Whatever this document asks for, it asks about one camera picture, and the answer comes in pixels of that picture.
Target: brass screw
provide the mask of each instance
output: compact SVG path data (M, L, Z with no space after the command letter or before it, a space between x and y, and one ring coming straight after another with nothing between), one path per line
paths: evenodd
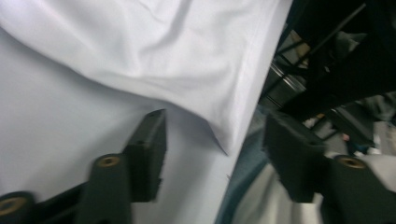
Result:
M353 158L342 157L342 158L338 159L338 161L341 162L341 164L343 164L345 166L355 168L355 169L364 169L366 167L366 165L364 165L363 162L358 161Z
M26 203L26 199L22 197L9 198L0 202L0 217L13 213L23 207Z
M98 166L101 167L109 167L113 166L120 162L120 158L118 157L104 157L99 162L97 162Z

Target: black bracket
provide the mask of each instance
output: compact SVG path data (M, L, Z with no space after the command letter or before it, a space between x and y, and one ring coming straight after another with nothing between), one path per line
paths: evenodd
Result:
M131 224L130 203L153 201L166 151L165 110L147 114L119 154L92 164L89 180L41 203L33 193L0 197L0 224Z
M357 158L324 155L326 146L298 120L273 111L267 118L264 148L290 198L312 203L323 196L324 224L395 224L395 193Z

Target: white fabric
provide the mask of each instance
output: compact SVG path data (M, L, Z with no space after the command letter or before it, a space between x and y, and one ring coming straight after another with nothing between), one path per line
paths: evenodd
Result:
M159 198L135 203L134 219L213 223L290 3L1 0L0 194L75 186L166 108Z
M163 182L156 202L133 203L134 223L214 222L237 153L205 120L91 82L1 28L0 52L0 195L29 190L41 202L86 181L95 158L120 152L145 114L165 108Z
M242 145L286 19L276 9L290 2L2 0L0 22L85 77L206 119L230 153Z

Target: white sheet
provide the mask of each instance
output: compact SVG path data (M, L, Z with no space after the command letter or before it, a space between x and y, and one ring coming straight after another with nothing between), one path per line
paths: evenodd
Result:
M168 151L156 203L134 203L137 224L213 223L236 160L207 122L161 101L115 91L26 48L0 29L0 195L39 201L86 180L120 152L145 114L167 109Z
M206 119L231 153L242 145L286 17L275 20L276 10L291 2L282 1L3 0L0 22L85 77Z

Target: denim fabric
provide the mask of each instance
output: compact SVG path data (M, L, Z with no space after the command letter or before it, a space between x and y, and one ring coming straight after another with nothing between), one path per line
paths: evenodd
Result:
M239 202L267 163L267 158L262 151L265 115L266 111L262 107L256 109L219 210L216 224L232 223L233 214Z

